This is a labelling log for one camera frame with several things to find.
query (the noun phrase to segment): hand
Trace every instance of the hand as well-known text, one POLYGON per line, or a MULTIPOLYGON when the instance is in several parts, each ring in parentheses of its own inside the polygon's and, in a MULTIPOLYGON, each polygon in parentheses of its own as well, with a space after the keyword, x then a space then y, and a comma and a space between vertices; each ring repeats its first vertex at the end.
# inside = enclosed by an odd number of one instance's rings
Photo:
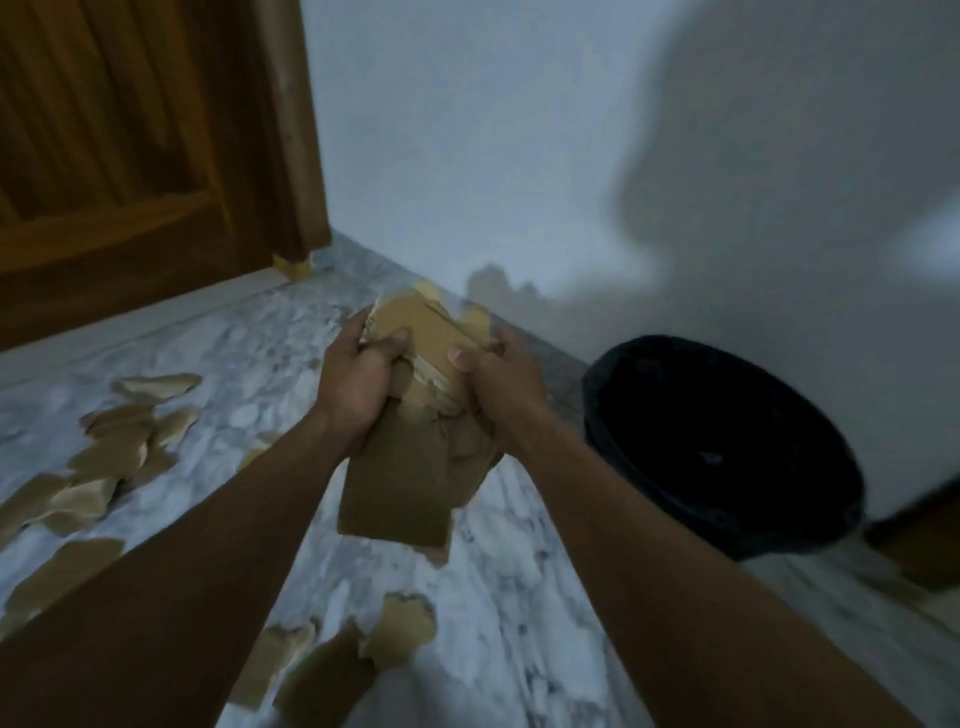
POLYGON ((482 349, 454 349, 447 356, 468 376, 477 393, 480 408, 493 421, 496 437, 509 454, 519 456, 519 442, 513 425, 518 414, 536 410, 552 416, 540 363, 527 351, 526 342, 515 331, 500 333, 503 356, 482 349))
POLYGON ((380 416, 394 360, 406 349, 410 332, 406 328, 390 336, 360 345, 370 309, 354 314, 340 335, 324 353, 317 402, 311 414, 319 414, 347 454, 356 452, 363 438, 380 416))

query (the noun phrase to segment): yellow object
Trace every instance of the yellow object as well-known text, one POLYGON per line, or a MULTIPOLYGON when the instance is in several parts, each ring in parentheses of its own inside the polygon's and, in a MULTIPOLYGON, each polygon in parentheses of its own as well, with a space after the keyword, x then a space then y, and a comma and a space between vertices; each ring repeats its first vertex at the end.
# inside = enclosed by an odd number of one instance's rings
POLYGON ((293 283, 297 283, 310 275, 310 258, 299 263, 291 263, 279 255, 274 255, 274 267, 293 283))

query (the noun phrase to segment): door frame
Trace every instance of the door frame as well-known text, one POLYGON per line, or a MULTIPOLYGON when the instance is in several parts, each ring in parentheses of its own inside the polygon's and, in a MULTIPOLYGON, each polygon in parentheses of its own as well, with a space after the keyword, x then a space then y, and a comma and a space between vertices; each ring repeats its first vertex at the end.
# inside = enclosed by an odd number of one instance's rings
POLYGON ((289 270, 331 240, 299 0, 178 5, 240 255, 289 270))

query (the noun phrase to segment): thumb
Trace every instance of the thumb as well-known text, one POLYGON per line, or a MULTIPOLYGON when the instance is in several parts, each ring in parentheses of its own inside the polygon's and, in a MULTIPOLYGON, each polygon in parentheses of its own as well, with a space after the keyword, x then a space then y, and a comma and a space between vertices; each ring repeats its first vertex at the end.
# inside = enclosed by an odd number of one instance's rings
POLYGON ((390 336, 372 342, 368 349, 382 353, 388 361, 393 361, 406 351, 407 343, 410 341, 410 329, 407 327, 398 328, 390 336))
POLYGON ((483 357, 482 349, 466 349, 463 347, 454 347, 446 355, 450 363, 464 374, 472 374, 476 371, 480 359, 483 357))

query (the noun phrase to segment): torn cardboard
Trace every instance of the torn cardboard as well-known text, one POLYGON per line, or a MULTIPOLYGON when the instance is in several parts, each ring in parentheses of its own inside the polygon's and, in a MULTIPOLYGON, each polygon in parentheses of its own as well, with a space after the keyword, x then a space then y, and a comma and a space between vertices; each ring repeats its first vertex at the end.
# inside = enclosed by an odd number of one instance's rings
POLYGON ((422 596, 386 595, 380 619, 361 647, 360 657, 371 658, 382 672, 404 665, 436 636, 437 621, 422 596))
POLYGON ((203 380, 202 376, 194 374, 125 376, 113 381, 110 389, 133 400, 159 404, 186 394, 203 380))
POLYGON ((362 637, 351 619, 287 675, 274 707, 290 728, 338 728, 373 687, 376 666, 360 657, 362 637))
POLYGON ((61 546, 57 553, 21 581, 7 599, 7 614, 42 612, 110 565, 123 551, 120 539, 89 539, 61 546))
POLYGON ((124 425, 107 432, 93 444, 71 457, 67 468, 84 480, 116 478, 128 480, 147 459, 147 442, 152 429, 147 425, 124 425))
POLYGON ((27 523, 43 516, 50 498, 69 486, 70 481, 62 475, 40 473, 0 503, 0 548, 6 546, 27 523))
POLYGON ((117 478, 79 482, 53 495, 40 521, 61 538, 83 531, 106 513, 117 488, 117 478))
POLYGON ((139 490, 169 471, 178 462, 180 462, 180 458, 175 452, 170 452, 157 445, 149 445, 147 459, 143 461, 140 470, 129 480, 120 482, 120 485, 117 486, 116 495, 121 497, 139 490))
POLYGON ((425 599, 386 595, 366 644, 361 647, 363 633, 350 619, 294 667, 276 692, 274 707, 289 728, 337 728, 373 687, 378 672, 405 664, 436 634, 425 599))
POLYGON ((116 427, 123 425, 147 425, 154 421, 154 406, 146 402, 121 404, 111 409, 90 412, 80 418, 84 433, 97 439, 116 427))
POLYGON ((364 339, 408 328, 390 396, 360 452, 351 457, 337 530, 395 541, 446 561, 451 511, 465 506, 500 457, 489 420, 464 376, 448 361, 454 347, 489 348, 490 315, 479 306, 451 319, 435 286, 382 297, 364 339))
POLYGON ((313 622, 298 629, 267 627, 253 645, 228 702, 259 710, 276 677, 297 660, 316 636, 317 627, 313 622))
POLYGON ((179 445, 186 431, 199 419, 200 410, 196 407, 183 407, 164 415, 154 424, 151 446, 166 448, 179 445))

